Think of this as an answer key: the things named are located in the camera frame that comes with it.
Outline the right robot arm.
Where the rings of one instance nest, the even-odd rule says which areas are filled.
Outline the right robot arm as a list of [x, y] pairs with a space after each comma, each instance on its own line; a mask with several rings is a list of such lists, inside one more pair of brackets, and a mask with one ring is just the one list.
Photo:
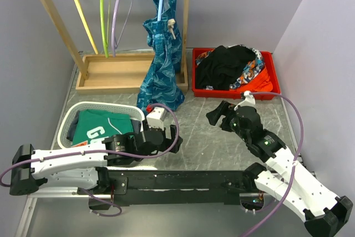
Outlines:
[[346, 196], [338, 196], [321, 184], [273, 132], [265, 129], [252, 106], [222, 101], [206, 114], [210, 125], [237, 134], [261, 163], [243, 172], [248, 191], [263, 191], [292, 210], [311, 236], [335, 236], [349, 221], [353, 208]]

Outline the purple hanger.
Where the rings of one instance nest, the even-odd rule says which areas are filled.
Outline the purple hanger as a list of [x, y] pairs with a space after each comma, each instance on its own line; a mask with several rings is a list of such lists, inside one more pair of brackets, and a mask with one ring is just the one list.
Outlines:
[[113, 57], [116, 56], [116, 51], [118, 49], [118, 46], [119, 46], [122, 36], [124, 34], [126, 24], [127, 24], [128, 19], [130, 17], [131, 9], [133, 6], [133, 0], [131, 0], [129, 10], [127, 12], [126, 19], [123, 23], [119, 37], [116, 37], [116, 25], [117, 25], [118, 17], [119, 17], [120, 1], [121, 0], [115, 0], [114, 11], [113, 11], [113, 16], [112, 16], [112, 23], [111, 23], [111, 50], [112, 50]]

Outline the black shorts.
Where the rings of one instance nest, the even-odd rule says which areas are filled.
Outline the black shorts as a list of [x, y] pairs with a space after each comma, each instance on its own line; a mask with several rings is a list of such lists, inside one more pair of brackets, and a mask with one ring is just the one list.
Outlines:
[[214, 90], [229, 90], [246, 65], [255, 58], [255, 52], [241, 45], [228, 48], [218, 46], [197, 65], [195, 88], [210, 86]]

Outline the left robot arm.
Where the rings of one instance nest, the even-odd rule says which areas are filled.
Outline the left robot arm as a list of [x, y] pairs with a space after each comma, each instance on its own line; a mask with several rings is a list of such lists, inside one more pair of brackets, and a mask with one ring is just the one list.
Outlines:
[[170, 133], [170, 138], [161, 129], [116, 134], [68, 150], [39, 150], [31, 144], [22, 145], [12, 160], [9, 193], [27, 195], [53, 187], [105, 193], [113, 183], [109, 167], [128, 166], [146, 158], [177, 153], [183, 139], [175, 125], [170, 126]]

